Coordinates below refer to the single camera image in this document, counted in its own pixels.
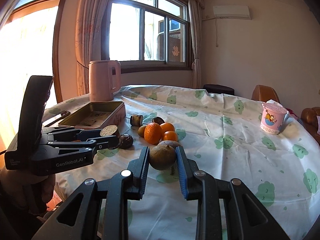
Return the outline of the left hand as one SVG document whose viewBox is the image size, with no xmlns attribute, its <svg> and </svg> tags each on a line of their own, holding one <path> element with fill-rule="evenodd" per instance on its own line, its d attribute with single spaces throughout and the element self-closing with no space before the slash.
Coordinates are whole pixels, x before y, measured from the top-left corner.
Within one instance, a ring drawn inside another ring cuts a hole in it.
<svg viewBox="0 0 320 240">
<path fill-rule="evenodd" d="M 1 186 L 18 207 L 33 215 L 47 211 L 47 203 L 54 193 L 56 176 L 54 174 L 39 177 L 27 170 L 1 169 Z"/>
</svg>

